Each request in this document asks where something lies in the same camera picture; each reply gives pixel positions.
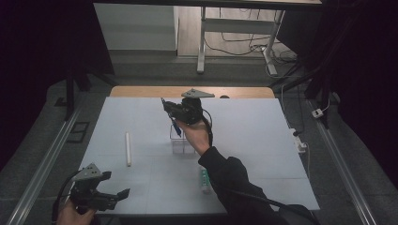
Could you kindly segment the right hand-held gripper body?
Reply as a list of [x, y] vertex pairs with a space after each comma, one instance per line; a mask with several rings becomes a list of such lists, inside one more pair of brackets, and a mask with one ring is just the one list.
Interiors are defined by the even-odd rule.
[[174, 118], [186, 124], [197, 123], [203, 117], [202, 98], [214, 98], [214, 94], [204, 91], [191, 89], [182, 94], [182, 101], [177, 105], [177, 111]]

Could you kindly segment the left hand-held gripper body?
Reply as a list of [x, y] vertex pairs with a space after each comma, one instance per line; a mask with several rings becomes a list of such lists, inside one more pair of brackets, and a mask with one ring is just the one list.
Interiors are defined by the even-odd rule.
[[108, 180], [111, 174], [101, 172], [94, 163], [89, 164], [72, 178], [74, 186], [70, 191], [70, 199], [81, 211], [95, 209], [94, 203], [108, 202], [109, 194], [98, 192], [97, 187], [100, 182]]

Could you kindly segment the blue pen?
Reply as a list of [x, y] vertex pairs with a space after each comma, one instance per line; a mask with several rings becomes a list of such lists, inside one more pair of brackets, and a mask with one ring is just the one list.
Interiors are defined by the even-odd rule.
[[172, 121], [172, 125], [173, 125], [173, 127], [174, 127], [174, 129], [175, 129], [175, 131], [176, 131], [176, 134], [178, 135], [178, 136], [181, 136], [181, 129], [179, 128], [179, 126], [176, 124], [176, 120], [172, 120], [171, 119], [171, 121]]

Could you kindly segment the white pen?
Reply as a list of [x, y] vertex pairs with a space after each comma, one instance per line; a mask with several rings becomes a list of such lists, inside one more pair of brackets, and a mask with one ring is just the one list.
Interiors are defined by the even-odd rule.
[[125, 142], [126, 142], [126, 157], [127, 157], [127, 166], [131, 166], [131, 152], [130, 152], [130, 134], [128, 132], [125, 133]]

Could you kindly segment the white green glue stick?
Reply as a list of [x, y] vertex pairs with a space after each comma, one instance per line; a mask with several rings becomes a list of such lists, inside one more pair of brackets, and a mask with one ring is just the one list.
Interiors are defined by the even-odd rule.
[[204, 167], [200, 168], [200, 179], [202, 192], [205, 194], [209, 194], [211, 192], [210, 182], [207, 170]]

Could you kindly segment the person's left hand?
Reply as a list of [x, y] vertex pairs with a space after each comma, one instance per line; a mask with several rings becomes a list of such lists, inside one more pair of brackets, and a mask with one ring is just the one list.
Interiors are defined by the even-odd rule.
[[95, 214], [95, 210], [89, 209], [81, 215], [76, 211], [76, 207], [71, 201], [66, 201], [58, 213], [56, 225], [90, 225]]

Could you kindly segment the black floor plate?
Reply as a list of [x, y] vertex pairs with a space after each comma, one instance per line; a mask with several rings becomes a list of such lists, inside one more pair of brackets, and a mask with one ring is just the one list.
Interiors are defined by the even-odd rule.
[[72, 126], [69, 136], [67, 138], [68, 143], [82, 143], [87, 134], [89, 122], [75, 122]]

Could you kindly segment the white-legged desk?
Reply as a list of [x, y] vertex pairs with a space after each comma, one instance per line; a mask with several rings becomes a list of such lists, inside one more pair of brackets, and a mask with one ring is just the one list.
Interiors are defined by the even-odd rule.
[[[143, 6], [179, 6], [199, 7], [201, 9], [200, 42], [197, 58], [197, 73], [205, 71], [206, 32], [262, 34], [269, 35], [266, 47], [260, 50], [266, 61], [266, 69], [271, 75], [277, 71], [272, 63], [270, 52], [277, 37], [283, 15], [286, 10], [321, 9], [321, 0], [93, 0], [99, 4], [143, 5]], [[276, 11], [273, 22], [244, 21], [232, 19], [210, 19], [207, 17], [207, 8], [255, 8], [271, 9]]]

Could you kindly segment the white table cover sheet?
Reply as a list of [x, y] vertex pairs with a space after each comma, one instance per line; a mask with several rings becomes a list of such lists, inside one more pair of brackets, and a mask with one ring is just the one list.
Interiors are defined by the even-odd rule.
[[[214, 145], [225, 157], [239, 158], [250, 181], [268, 198], [318, 203], [276, 98], [205, 98], [213, 121]], [[115, 207], [117, 215], [217, 214], [224, 208], [215, 193], [202, 192], [198, 155], [174, 154], [171, 120], [158, 97], [109, 97], [105, 100], [81, 164], [109, 171], [99, 184], [105, 193], [129, 188]], [[130, 134], [127, 166], [125, 133]]]

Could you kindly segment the white panel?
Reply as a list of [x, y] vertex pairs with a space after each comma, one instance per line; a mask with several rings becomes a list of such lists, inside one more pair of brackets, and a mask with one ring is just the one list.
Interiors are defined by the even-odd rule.
[[177, 7], [95, 3], [94, 8], [109, 50], [177, 50]]

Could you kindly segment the black tripod stand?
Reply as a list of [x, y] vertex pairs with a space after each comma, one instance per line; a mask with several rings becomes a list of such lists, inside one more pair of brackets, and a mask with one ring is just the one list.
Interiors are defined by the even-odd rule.
[[320, 110], [322, 115], [319, 116], [318, 119], [325, 128], [329, 128], [328, 109], [331, 73], [329, 72], [328, 66], [325, 63], [321, 63], [314, 69], [305, 71], [303, 75], [299, 75], [296, 80], [288, 83], [284, 82], [285, 80], [291, 79], [293, 74], [302, 68], [303, 65], [297, 62], [288, 69], [282, 77], [278, 77], [277, 80], [272, 82], [268, 87], [271, 88], [274, 93], [280, 94], [282, 91], [290, 90], [300, 84], [310, 81], [304, 91], [304, 96], [307, 99], [315, 99], [318, 95], [321, 95]]
[[91, 81], [89, 81], [88, 75], [92, 74], [103, 82], [109, 84], [112, 87], [117, 86], [117, 82], [111, 78], [108, 78], [104, 73], [101, 73], [98, 69], [89, 66], [88, 64], [81, 64], [76, 68], [67, 70], [66, 76], [66, 94], [67, 94], [67, 112], [65, 120], [68, 121], [75, 111], [75, 97], [74, 97], [74, 85], [77, 85], [80, 91], [88, 92], [91, 87]]

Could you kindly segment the white power strip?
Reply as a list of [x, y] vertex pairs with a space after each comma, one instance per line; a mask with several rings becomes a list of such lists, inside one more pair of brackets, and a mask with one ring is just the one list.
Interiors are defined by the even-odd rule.
[[294, 128], [290, 128], [290, 132], [292, 134], [292, 138], [294, 140], [295, 146], [298, 149], [298, 152], [300, 154], [304, 154], [308, 149], [308, 144], [300, 139], [299, 133]]

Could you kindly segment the dark curtain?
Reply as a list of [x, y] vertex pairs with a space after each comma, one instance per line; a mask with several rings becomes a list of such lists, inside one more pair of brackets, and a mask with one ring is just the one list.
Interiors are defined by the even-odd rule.
[[38, 118], [48, 88], [114, 68], [95, 0], [0, 0], [0, 171]]
[[285, 12], [278, 39], [319, 70], [306, 97], [336, 93], [339, 114], [398, 187], [398, 0], [322, 3]]

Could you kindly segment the aluminium floor rail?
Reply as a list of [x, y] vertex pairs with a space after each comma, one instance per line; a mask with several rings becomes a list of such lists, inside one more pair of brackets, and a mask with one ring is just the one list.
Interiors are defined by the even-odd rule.
[[362, 191], [360, 190], [360, 187], [355, 180], [353, 173], [350, 171], [344, 159], [344, 156], [341, 153], [341, 149], [338, 146], [332, 133], [330, 132], [330, 129], [326, 128], [321, 120], [319, 118], [315, 118], [312, 114], [311, 118], [316, 123], [322, 140], [329, 151], [331, 159], [336, 167], [340, 178], [342, 179], [345, 191], [350, 197], [350, 200], [355, 207], [357, 215], [360, 218], [361, 224], [378, 225], [375, 216], [369, 206], [369, 203], [367, 203]]
[[39, 163], [38, 168], [32, 176], [32, 179], [28, 183], [22, 197], [19, 199], [13, 212], [6, 225], [23, 225], [29, 215], [46, 179], [49, 176], [54, 163], [56, 162], [60, 151], [66, 139], [74, 125], [77, 117], [79, 116], [82, 107], [76, 107], [71, 113], [68, 120], [66, 120], [60, 130], [56, 133], [56, 136], [48, 148], [43, 160]]

